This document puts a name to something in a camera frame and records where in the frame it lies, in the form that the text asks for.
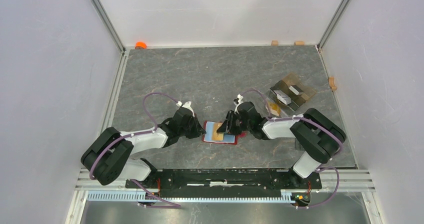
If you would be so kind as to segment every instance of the wooden block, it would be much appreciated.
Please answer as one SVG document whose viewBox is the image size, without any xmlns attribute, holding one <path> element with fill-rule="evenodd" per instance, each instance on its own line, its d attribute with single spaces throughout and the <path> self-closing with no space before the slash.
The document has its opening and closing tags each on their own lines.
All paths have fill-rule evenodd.
<svg viewBox="0 0 424 224">
<path fill-rule="evenodd" d="M 213 141 L 222 141 L 224 140 L 224 133 L 217 133 L 218 128 L 222 123 L 216 122 L 213 124 L 212 140 Z"/>
<path fill-rule="evenodd" d="M 330 76 L 328 78 L 328 84 L 330 85 L 331 90 L 334 92 L 335 90 L 337 90 L 337 86 L 336 84 L 334 84 L 334 76 Z"/>
<path fill-rule="evenodd" d="M 267 101 L 267 102 L 268 102 L 269 108 L 271 109 L 271 111 L 270 111 L 271 114 L 279 117 L 280 114 L 281 114 L 281 108 L 277 104 L 275 104 L 274 102 L 271 102 L 271 101 Z"/>
<path fill-rule="evenodd" d="M 295 46 L 304 46 L 305 42 L 303 40 L 297 40 L 297 41 L 294 42 L 294 45 Z"/>
</svg>

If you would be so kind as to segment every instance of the white wall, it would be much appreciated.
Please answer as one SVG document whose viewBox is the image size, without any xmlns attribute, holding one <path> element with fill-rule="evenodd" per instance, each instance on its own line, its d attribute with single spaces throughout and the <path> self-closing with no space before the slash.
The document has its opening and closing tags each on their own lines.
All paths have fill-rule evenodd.
<svg viewBox="0 0 424 224">
<path fill-rule="evenodd" d="M 90 0 L 0 0 L 0 223 L 65 221 L 119 57 Z"/>
<path fill-rule="evenodd" d="M 124 45 L 317 44 L 341 0 L 100 0 Z"/>
<path fill-rule="evenodd" d="M 323 57 L 389 224 L 422 223 L 424 0 L 351 0 Z"/>
</svg>

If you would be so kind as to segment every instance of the aluminum frame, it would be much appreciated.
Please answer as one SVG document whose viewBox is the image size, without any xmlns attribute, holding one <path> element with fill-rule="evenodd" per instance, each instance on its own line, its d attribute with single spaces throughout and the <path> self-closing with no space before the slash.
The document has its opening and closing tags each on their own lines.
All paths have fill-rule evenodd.
<svg viewBox="0 0 424 224">
<path fill-rule="evenodd" d="M 117 108 L 118 97 L 121 91 L 121 85 L 124 79 L 125 68 L 127 66 L 129 53 L 130 50 L 126 50 L 120 58 L 119 65 L 116 70 L 115 79 L 113 81 L 113 86 L 110 92 L 109 101 L 107 103 L 107 107 L 104 113 L 104 118 L 98 131 L 98 136 L 106 128 L 112 126 L 112 121 L 114 120 L 115 109 Z"/>
<path fill-rule="evenodd" d="M 142 203 L 160 203 L 159 200 L 146 198 L 146 192 L 143 190 L 91 190 L 88 192 L 87 201 L 90 202 L 142 202 Z M 185 198 L 171 197 L 163 198 L 173 203 L 295 203 L 291 200 L 292 193 L 282 191 L 281 197 L 222 197 L 222 198 Z"/>
<path fill-rule="evenodd" d="M 362 193 L 363 199 L 365 201 L 366 211 L 370 219 L 371 224 L 383 224 L 384 221 L 380 215 L 378 208 L 378 200 L 375 196 L 375 187 L 373 181 L 371 180 L 371 175 L 368 170 L 365 169 L 340 169 L 340 184 L 337 192 L 360 192 Z M 312 190 L 313 192 L 325 192 L 331 193 L 336 186 L 337 175 L 334 170 L 325 170 L 320 173 L 322 189 L 321 190 Z M 78 181 L 76 183 L 75 191 L 72 197 L 71 206 L 69 208 L 68 214 L 66 216 L 66 224 L 79 224 L 81 223 L 85 205 L 89 199 L 90 194 L 123 194 L 131 195 L 134 192 L 140 192 L 138 189 L 134 188 L 125 188 L 126 179 L 117 179 L 112 182 L 110 185 L 103 186 L 96 180 L 91 180 L 89 178 L 89 170 L 82 168 L 79 172 Z M 157 189 L 149 189 L 150 192 L 157 192 Z M 296 193 L 296 192 L 305 192 L 306 190 L 289 190 L 282 189 L 282 195 L 284 193 Z M 222 202 L 228 203 L 232 200 L 227 200 L 225 198 L 208 198 L 208 200 L 203 200 L 202 198 L 186 198 L 181 199 L 181 202 Z M 267 202 L 267 200 L 239 200 L 238 202 Z"/>
<path fill-rule="evenodd" d="M 341 0 L 340 4 L 338 5 L 333 17 L 331 18 L 330 23 L 328 24 L 327 28 L 324 31 L 324 34 L 321 37 L 321 40 L 319 40 L 318 44 L 316 45 L 318 49 L 322 49 L 324 45 L 326 44 L 327 40 L 329 39 L 331 33 L 333 32 L 334 28 L 336 27 L 337 23 L 340 20 L 340 17 L 345 12 L 346 7 L 348 6 L 349 2 L 351 0 Z"/>
<path fill-rule="evenodd" d="M 111 20 L 108 17 L 108 14 L 105 11 L 105 8 L 103 8 L 102 3 L 100 0 L 91 0 L 95 10 L 97 11 L 98 15 L 100 16 L 100 19 L 103 21 L 104 26 L 106 27 L 107 31 L 109 32 L 110 36 L 113 39 L 113 42 L 115 42 L 116 47 L 119 49 L 121 53 L 125 52 L 125 46 L 122 43 L 117 31 L 114 28 L 114 25 L 112 25 Z"/>
</svg>

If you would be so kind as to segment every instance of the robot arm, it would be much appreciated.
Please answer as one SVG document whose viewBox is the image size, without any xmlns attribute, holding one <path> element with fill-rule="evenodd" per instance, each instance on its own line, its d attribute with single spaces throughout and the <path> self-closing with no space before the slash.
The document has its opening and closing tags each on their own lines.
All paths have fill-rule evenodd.
<svg viewBox="0 0 424 224">
<path fill-rule="evenodd" d="M 100 153 L 109 144 L 121 136 L 130 136 L 117 142 L 99 159 L 93 174 L 102 185 L 108 185 L 118 177 L 144 180 L 150 173 L 149 166 L 144 161 L 135 160 L 132 157 L 137 157 L 140 152 L 147 149 L 169 147 L 182 136 L 192 139 L 206 133 L 191 108 L 190 101 L 182 105 L 173 117 L 159 124 L 155 131 L 137 135 L 137 133 L 152 130 L 153 128 L 119 132 L 114 127 L 106 128 L 82 155 L 81 163 L 90 170 Z"/>
<path fill-rule="evenodd" d="M 292 182 L 307 178 L 320 165 L 326 164 L 339 150 L 339 144 L 328 134 L 316 126 L 304 121 L 314 122 L 325 128 L 343 143 L 346 134 L 331 120 L 314 108 L 305 113 L 293 116 L 291 119 L 279 121 L 281 118 L 262 117 L 255 109 L 252 102 L 243 102 L 239 95 L 234 104 L 234 111 L 230 110 L 226 120 L 217 130 L 218 133 L 229 133 L 239 135 L 243 131 L 249 131 L 259 140 L 270 140 L 276 138 L 296 138 L 305 152 L 300 159 L 290 168 L 293 173 Z"/>
</svg>

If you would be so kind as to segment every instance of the purple cable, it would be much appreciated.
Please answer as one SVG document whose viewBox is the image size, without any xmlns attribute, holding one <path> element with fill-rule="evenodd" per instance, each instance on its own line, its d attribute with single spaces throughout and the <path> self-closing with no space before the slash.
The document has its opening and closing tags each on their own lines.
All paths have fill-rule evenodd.
<svg viewBox="0 0 424 224">
<path fill-rule="evenodd" d="M 268 104 L 267 97 L 262 92 L 258 91 L 256 88 L 250 88 L 249 90 L 246 90 L 245 92 L 241 93 L 240 96 L 244 96 L 246 93 L 249 93 L 249 92 L 256 92 L 262 97 L 263 102 L 266 105 L 266 109 L 268 109 L 268 116 L 266 116 L 266 119 L 271 120 L 271 118 L 270 118 L 271 109 L 270 109 L 270 105 Z"/>
<path fill-rule="evenodd" d="M 327 167 L 321 168 L 320 170 L 316 170 L 315 172 L 320 173 L 320 172 L 325 171 L 325 170 L 328 170 L 328 169 L 333 169 L 335 171 L 335 174 L 337 175 L 337 183 L 335 184 L 335 188 L 334 188 L 334 191 L 331 194 L 331 196 L 327 200 L 325 200 L 323 202 L 320 202 L 320 203 L 317 203 L 317 204 L 313 204 L 313 205 L 309 205 L 309 206 L 299 206 L 298 208 L 301 208 L 301 209 L 316 208 L 316 207 L 319 207 L 321 205 L 324 205 L 324 204 L 328 203 L 331 199 L 334 198 L 334 196 L 336 195 L 337 190 L 339 189 L 339 184 L 340 184 L 339 171 L 334 166 L 327 166 Z"/>
<path fill-rule="evenodd" d="M 141 183 L 138 180 L 135 179 L 130 179 L 133 183 L 135 183 L 139 188 L 141 188 L 143 191 L 145 191 L 148 195 L 150 195 L 152 198 L 161 201 L 163 203 L 169 204 L 169 205 L 145 205 L 144 207 L 146 208 L 157 208 L 157 209 L 177 209 L 177 208 L 181 208 L 180 204 L 177 203 L 173 203 L 167 200 L 164 200 L 158 196 L 155 196 L 153 193 L 151 193 L 150 191 L 148 191 L 143 185 L 141 185 Z"/>
<path fill-rule="evenodd" d="M 175 103 L 178 103 L 178 100 L 175 99 L 175 98 L 173 98 L 172 96 L 170 96 L 168 94 L 165 94 L 165 93 L 162 93 L 162 92 L 150 92 L 149 94 L 147 94 L 147 95 L 144 96 L 143 102 L 142 102 L 143 110 L 147 114 L 147 116 L 150 118 L 150 120 L 153 122 L 153 124 L 154 124 L 154 129 L 153 130 L 156 131 L 158 129 L 158 123 L 156 122 L 155 118 L 152 116 L 152 114 L 150 114 L 150 112 L 146 108 L 146 98 L 149 97 L 149 96 L 151 96 L 151 95 L 162 95 L 162 96 L 165 96 L 165 97 L 170 98 Z"/>
<path fill-rule="evenodd" d="M 132 133 L 132 134 L 127 134 L 127 135 L 123 135 L 123 136 L 120 136 L 120 137 L 118 137 L 117 139 L 115 139 L 114 141 L 112 141 L 112 143 L 110 143 L 101 153 L 100 153 L 100 155 L 98 155 L 98 157 L 97 157 L 97 159 L 94 161 L 94 163 L 93 163 L 93 165 L 91 166 L 91 169 L 90 169 L 90 175 L 89 175 L 89 177 L 90 177 L 90 179 L 91 180 L 95 180 L 96 178 L 94 177 L 94 170 L 96 169 L 96 166 L 97 166 L 97 164 L 99 163 L 99 161 L 100 161 L 100 159 L 102 159 L 102 157 L 106 154 L 106 152 L 108 152 L 109 151 L 109 149 L 111 148 L 111 147 L 113 147 L 117 142 L 119 142 L 119 141 L 121 141 L 122 139 L 125 139 L 125 138 L 129 138 L 129 137 L 133 137 L 133 136 L 139 136 L 139 135 L 144 135 L 144 134 L 149 134 L 149 133 L 153 133 L 154 131 L 156 131 L 157 129 L 158 129 L 158 123 L 156 122 L 156 120 L 155 120 L 155 118 L 150 114 L 150 112 L 147 110 L 147 108 L 146 108 L 146 105 L 145 105 L 145 102 L 146 102 L 146 98 L 148 97 L 148 96 L 151 96 L 151 95 L 162 95 L 162 96 L 165 96 L 165 97 L 168 97 L 168 98 L 170 98 L 171 100 L 173 100 L 174 102 L 176 102 L 176 103 L 178 103 L 178 101 L 175 99 L 175 98 L 173 98 L 172 96 L 170 96 L 170 95 L 167 95 L 167 94 L 165 94 L 165 93 L 162 93 L 162 92 L 150 92 L 149 94 L 147 94 L 144 98 L 143 98 L 143 102 L 142 102 L 142 107 L 143 107 L 143 110 L 144 110 L 144 112 L 146 112 L 146 114 L 147 114 L 147 116 L 153 121 L 153 123 L 154 123 L 154 128 L 153 128 L 153 130 L 145 130 L 145 131 L 139 131 L 139 132 L 135 132 L 135 133 Z"/>
</svg>

